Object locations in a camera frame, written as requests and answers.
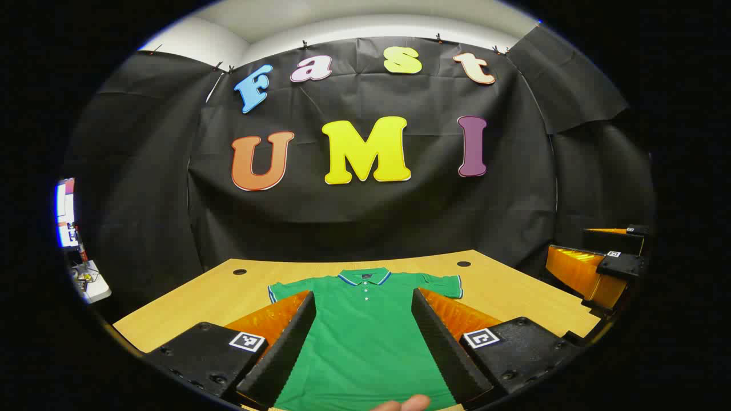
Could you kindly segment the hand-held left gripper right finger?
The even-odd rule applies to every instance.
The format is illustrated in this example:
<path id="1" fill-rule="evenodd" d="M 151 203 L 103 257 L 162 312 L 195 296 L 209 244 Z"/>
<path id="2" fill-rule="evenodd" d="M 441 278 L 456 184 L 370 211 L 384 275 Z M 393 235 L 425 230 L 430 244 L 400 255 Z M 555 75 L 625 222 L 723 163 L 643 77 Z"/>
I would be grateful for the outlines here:
<path id="1" fill-rule="evenodd" d="M 499 321 L 418 287 L 412 314 L 454 400 L 483 408 L 569 364 L 581 348 L 527 317 Z"/>

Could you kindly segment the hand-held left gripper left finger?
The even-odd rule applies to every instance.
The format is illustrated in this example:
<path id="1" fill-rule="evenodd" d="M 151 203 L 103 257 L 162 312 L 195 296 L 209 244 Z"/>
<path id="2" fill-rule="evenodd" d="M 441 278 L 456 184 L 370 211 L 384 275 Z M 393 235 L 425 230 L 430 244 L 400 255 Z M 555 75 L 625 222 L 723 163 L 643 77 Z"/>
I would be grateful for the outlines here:
<path id="1" fill-rule="evenodd" d="M 144 355 L 162 373 L 232 404 L 273 408 L 316 317 L 298 292 L 227 326 L 200 322 Z"/>

